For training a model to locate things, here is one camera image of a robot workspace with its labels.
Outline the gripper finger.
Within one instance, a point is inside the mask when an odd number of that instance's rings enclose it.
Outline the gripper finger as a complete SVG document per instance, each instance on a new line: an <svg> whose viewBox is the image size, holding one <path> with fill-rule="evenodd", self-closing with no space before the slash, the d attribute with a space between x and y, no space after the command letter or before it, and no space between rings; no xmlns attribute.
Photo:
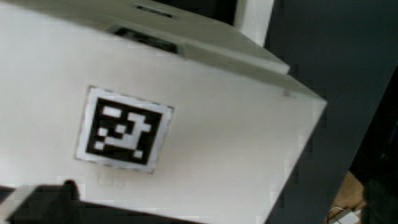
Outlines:
<svg viewBox="0 0 398 224"><path fill-rule="evenodd" d="M0 202L0 224L85 224L76 183L23 185Z"/></svg>

